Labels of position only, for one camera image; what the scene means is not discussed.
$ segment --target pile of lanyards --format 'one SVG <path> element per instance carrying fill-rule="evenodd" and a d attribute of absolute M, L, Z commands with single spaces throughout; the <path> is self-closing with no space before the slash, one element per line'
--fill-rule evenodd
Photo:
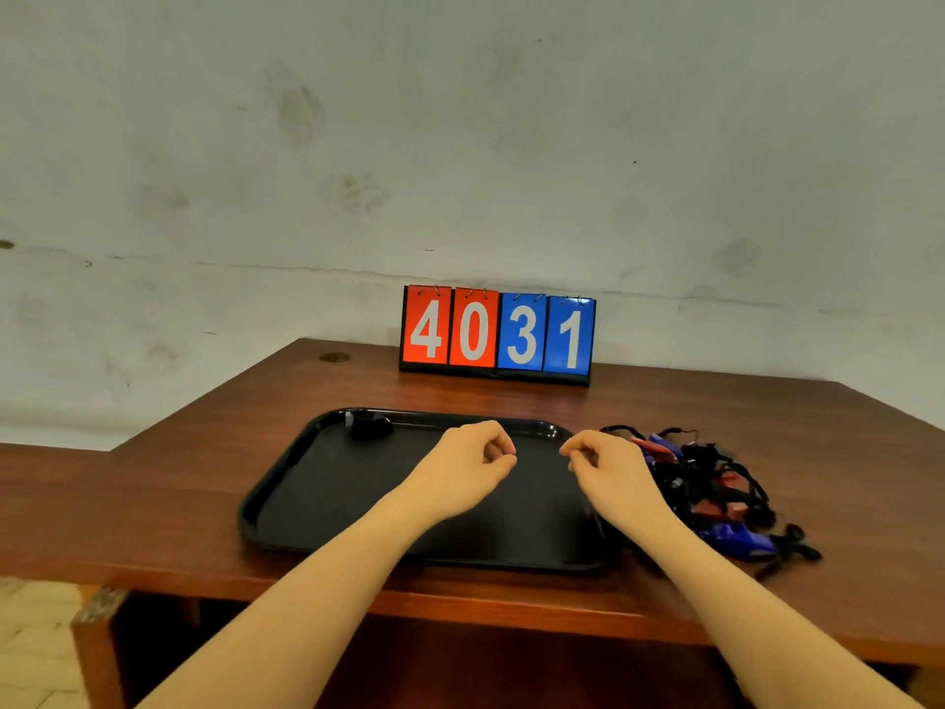
<path fill-rule="evenodd" d="M 795 555 L 818 561 L 821 553 L 805 541 L 797 524 L 786 524 L 776 535 L 777 516 L 768 495 L 749 469 L 715 443 L 699 443 L 698 431 L 667 428 L 648 438 L 629 425 L 608 425 L 604 433 L 630 434 L 640 446 L 650 473 L 666 503 L 677 517 L 717 552 L 734 560 L 764 563 L 755 573 L 759 582 L 771 577 Z M 669 436 L 694 434 L 695 440 L 678 444 Z"/>

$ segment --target wooden table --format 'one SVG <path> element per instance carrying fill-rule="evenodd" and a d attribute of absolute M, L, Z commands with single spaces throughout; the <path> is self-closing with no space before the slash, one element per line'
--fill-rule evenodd
<path fill-rule="evenodd" d="M 319 357 L 342 352 L 347 362 Z M 304 424 L 351 406 L 698 428 L 738 453 L 825 560 L 768 587 L 859 656 L 945 667 L 945 432 L 841 384 L 595 365 L 590 388 L 401 374 L 397 350 L 299 340 L 80 470 L 0 474 L 0 574 L 252 601 L 297 556 L 236 531 Z M 704 644 L 667 580 L 626 556 L 588 577 L 399 567 L 372 612 Z"/>

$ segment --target right hand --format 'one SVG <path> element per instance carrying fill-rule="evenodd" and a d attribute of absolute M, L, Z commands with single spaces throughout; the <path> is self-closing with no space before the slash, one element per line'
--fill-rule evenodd
<path fill-rule="evenodd" d="M 643 453 L 632 442 L 584 430 L 567 440 L 560 452 L 571 458 L 568 469 L 595 510 L 632 540 L 675 520 Z"/>

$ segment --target red number card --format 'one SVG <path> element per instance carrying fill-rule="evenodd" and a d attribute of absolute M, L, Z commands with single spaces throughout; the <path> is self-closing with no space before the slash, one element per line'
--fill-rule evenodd
<path fill-rule="evenodd" d="M 401 360 L 446 363 L 452 302 L 452 288 L 408 286 L 405 289 Z"/>
<path fill-rule="evenodd" d="M 498 326 L 498 291 L 457 288 L 450 340 L 450 365 L 494 368 Z"/>

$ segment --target left hand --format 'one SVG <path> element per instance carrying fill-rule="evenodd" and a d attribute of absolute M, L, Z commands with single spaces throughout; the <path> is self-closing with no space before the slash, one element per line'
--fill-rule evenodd
<path fill-rule="evenodd" d="M 450 428 L 396 492 L 432 526 L 478 505 L 517 460 L 496 420 Z"/>

